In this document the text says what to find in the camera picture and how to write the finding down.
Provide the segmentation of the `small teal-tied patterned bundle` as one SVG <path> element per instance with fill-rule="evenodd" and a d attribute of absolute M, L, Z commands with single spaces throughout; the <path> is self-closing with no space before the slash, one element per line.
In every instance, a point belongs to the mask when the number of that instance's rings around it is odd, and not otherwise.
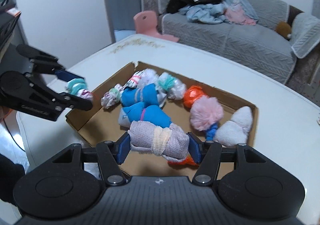
<path fill-rule="evenodd" d="M 72 79 L 67 82 L 66 92 L 82 99 L 93 101 L 93 94 L 88 90 L 87 83 L 84 79 Z"/>

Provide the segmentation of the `large orange plastic bundle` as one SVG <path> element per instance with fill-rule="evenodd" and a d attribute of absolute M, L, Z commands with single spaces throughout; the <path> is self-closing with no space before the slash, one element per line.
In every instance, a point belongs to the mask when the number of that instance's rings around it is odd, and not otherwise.
<path fill-rule="evenodd" d="M 182 161 L 168 161 L 169 165 L 187 165 L 187 166 L 199 166 L 192 159 L 191 155 L 187 155 L 187 157 Z"/>

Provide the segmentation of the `white grey sock bundle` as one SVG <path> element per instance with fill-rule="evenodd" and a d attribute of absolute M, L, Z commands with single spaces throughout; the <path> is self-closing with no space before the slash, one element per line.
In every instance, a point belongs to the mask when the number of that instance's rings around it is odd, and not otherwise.
<path fill-rule="evenodd" d="M 252 110 L 247 106 L 241 107 L 228 121 L 217 129 L 214 141 L 225 147 L 235 147 L 237 144 L 245 144 L 252 124 Z"/>

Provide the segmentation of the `floral sock green tie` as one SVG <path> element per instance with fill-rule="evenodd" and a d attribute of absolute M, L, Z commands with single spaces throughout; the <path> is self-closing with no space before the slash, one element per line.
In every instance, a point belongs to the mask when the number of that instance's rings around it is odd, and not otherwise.
<path fill-rule="evenodd" d="M 106 92 L 100 100 L 103 109 L 109 109 L 112 106 L 120 103 L 123 91 L 124 87 L 120 84 L 116 84 L 113 88 Z"/>

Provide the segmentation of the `lilac sock cream tie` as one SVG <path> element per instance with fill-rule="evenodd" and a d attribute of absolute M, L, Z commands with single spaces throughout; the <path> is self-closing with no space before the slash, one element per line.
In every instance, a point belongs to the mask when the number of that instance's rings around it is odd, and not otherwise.
<path fill-rule="evenodd" d="M 188 155 L 189 137 L 174 123 L 162 128 L 150 122 L 134 121 L 127 133 L 133 151 L 153 154 L 168 161 L 182 161 Z"/>

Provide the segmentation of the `pink fluffy pompom bundle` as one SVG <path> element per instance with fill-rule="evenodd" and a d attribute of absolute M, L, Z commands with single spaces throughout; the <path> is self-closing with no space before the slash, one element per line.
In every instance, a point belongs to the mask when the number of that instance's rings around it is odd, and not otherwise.
<path fill-rule="evenodd" d="M 190 123 L 193 129 L 204 132 L 205 139 L 213 141 L 224 110 L 217 98 L 206 95 L 197 99 L 190 110 Z"/>

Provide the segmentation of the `blue sock purple band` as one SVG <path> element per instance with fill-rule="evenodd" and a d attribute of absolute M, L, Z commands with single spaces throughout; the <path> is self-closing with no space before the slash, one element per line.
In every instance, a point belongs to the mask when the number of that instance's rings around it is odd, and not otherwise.
<path fill-rule="evenodd" d="M 146 106 L 143 102 L 136 103 L 120 110 L 118 124 L 129 128 L 134 121 L 146 121 L 162 128 L 170 127 L 171 118 L 158 105 Z"/>

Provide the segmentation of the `small orange plastic bundle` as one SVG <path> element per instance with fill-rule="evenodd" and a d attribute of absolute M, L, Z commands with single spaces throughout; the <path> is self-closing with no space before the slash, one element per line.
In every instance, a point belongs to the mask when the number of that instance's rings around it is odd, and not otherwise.
<path fill-rule="evenodd" d="M 183 105 L 190 109 L 196 100 L 206 95 L 201 86 L 193 85 L 185 91 Z"/>

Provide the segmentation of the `blue grey sock bundle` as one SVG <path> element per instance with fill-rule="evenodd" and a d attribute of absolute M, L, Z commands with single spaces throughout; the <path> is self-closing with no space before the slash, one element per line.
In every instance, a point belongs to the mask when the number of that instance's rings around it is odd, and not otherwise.
<path fill-rule="evenodd" d="M 121 104 L 124 107 L 143 102 L 146 106 L 158 105 L 163 107 L 167 94 L 152 83 L 143 88 L 125 88 L 121 95 Z"/>

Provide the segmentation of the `white fuzzy red-tied bundle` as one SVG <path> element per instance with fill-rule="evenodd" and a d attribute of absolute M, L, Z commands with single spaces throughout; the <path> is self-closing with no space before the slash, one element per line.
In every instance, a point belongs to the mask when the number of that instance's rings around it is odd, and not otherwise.
<path fill-rule="evenodd" d="M 126 88 L 143 88 L 149 84 L 156 83 L 159 75 L 155 70 L 147 68 L 141 71 L 135 72 L 131 78 L 126 82 L 124 87 Z"/>

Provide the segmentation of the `bubble wrap teal tie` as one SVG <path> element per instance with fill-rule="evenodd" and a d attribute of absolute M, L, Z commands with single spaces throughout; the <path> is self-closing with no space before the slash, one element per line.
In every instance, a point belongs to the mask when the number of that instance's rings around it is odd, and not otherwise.
<path fill-rule="evenodd" d="M 181 80 L 167 72 L 159 76 L 157 84 L 167 93 L 170 100 L 182 100 L 187 90 L 186 85 Z"/>

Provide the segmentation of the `shallow cardboard box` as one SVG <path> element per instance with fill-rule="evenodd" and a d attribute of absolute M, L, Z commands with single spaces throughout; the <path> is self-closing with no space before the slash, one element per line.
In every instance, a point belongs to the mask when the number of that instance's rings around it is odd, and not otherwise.
<path fill-rule="evenodd" d="M 103 109 L 100 103 L 103 95 L 116 84 L 123 85 L 137 71 L 143 69 L 154 69 L 157 73 L 165 72 L 165 69 L 152 66 L 143 62 L 134 64 L 128 63 L 118 71 L 112 70 L 110 73 L 94 73 L 93 77 L 87 81 L 93 86 L 93 107 L 90 111 L 73 109 L 66 114 L 67 123 L 91 146 L 105 141 L 116 141 L 126 131 L 118 123 L 118 118 L 122 106 L 120 104 L 112 106 L 110 109 Z M 253 114 L 253 127 L 248 134 L 248 144 L 253 145 L 258 122 L 259 110 L 256 105 L 223 90 L 189 79 L 183 75 L 172 74 L 177 77 L 187 87 L 199 86 L 204 93 L 210 97 L 216 97 L 224 110 L 224 115 L 220 124 L 229 120 L 232 114 L 241 107 L 248 106 Z M 191 127 L 189 118 L 190 112 L 184 107 L 182 101 L 168 100 L 162 108 L 152 107 L 152 109 L 135 109 L 131 114 L 135 118 L 146 121 L 153 120 L 161 127 L 166 127 L 168 123 L 180 126 L 185 132 L 193 132 L 199 139 L 204 140 L 204 133 L 196 131 Z M 189 176 L 192 177 L 196 170 L 187 166 L 170 167 L 163 157 L 153 154 L 139 154 L 131 151 L 125 161 L 120 164 L 120 169 L 130 176 Z"/>

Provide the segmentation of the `pink plastic child chair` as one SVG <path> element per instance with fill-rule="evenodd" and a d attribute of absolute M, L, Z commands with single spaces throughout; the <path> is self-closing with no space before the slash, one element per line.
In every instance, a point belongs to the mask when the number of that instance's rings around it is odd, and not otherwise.
<path fill-rule="evenodd" d="M 155 11 L 143 11 L 133 17 L 135 31 L 137 34 L 144 34 L 154 38 L 178 42 L 179 38 L 170 34 L 160 34 L 157 30 L 158 20 Z"/>

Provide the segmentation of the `grey quilted sofa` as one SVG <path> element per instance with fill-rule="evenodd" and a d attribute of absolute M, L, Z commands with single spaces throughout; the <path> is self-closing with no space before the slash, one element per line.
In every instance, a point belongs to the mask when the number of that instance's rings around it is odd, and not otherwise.
<path fill-rule="evenodd" d="M 256 25 L 191 23 L 167 14 L 169 0 L 141 0 L 156 12 L 159 29 L 180 43 L 235 61 L 300 92 L 319 76 L 319 19 L 281 0 L 248 0 L 259 17 Z M 291 26 L 291 39 L 277 34 L 280 21 Z"/>

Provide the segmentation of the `pink clothing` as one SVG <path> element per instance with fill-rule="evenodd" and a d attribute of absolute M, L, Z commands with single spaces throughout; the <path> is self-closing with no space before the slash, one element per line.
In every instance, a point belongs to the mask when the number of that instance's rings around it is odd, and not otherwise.
<path fill-rule="evenodd" d="M 256 25 L 257 21 L 246 16 L 242 8 L 233 9 L 231 6 L 225 10 L 226 18 L 234 24 L 238 25 Z"/>

